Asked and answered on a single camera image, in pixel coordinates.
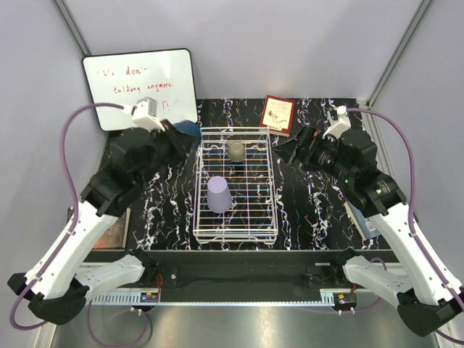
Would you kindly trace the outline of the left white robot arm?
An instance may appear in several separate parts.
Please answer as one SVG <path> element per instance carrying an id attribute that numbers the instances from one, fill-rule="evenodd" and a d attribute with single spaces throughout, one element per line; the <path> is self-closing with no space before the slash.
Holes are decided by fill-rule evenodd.
<path id="1" fill-rule="evenodd" d="M 107 162 L 80 195 L 71 220 L 43 258 L 26 273 L 15 273 L 7 284 L 42 322 L 68 323 L 95 297 L 120 286 L 151 286 L 158 263 L 143 251 L 124 252 L 115 262 L 90 272 L 79 267 L 95 243 L 136 201 L 145 185 L 168 165 L 184 165 L 201 140 L 191 121 L 164 130 L 134 128 L 116 138 Z"/>

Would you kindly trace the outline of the dark blue ceramic mug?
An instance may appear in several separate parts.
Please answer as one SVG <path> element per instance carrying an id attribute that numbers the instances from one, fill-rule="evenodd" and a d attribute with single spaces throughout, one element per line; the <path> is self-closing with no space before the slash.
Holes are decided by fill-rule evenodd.
<path id="1" fill-rule="evenodd" d="M 197 125 L 197 123 L 190 120 L 184 120 L 179 123 L 176 123 L 173 125 L 173 127 L 181 133 L 185 133 L 190 136 L 195 136 L 198 140 L 202 136 L 200 127 Z"/>

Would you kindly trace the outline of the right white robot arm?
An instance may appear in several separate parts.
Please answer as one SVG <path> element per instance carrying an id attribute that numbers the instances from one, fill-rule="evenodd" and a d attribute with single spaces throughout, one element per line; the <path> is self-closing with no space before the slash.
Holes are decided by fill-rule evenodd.
<path id="1" fill-rule="evenodd" d="M 273 151 L 289 165 L 336 178 L 345 199 L 381 233 L 407 274 L 396 276 L 351 251 L 329 269 L 333 285 L 356 283 L 369 289 L 394 307 L 418 336 L 433 333 L 463 312 L 463 284 L 417 223 L 410 222 L 410 205 L 396 181 L 377 168 L 377 146 L 366 132 L 350 129 L 334 138 L 305 127 Z"/>

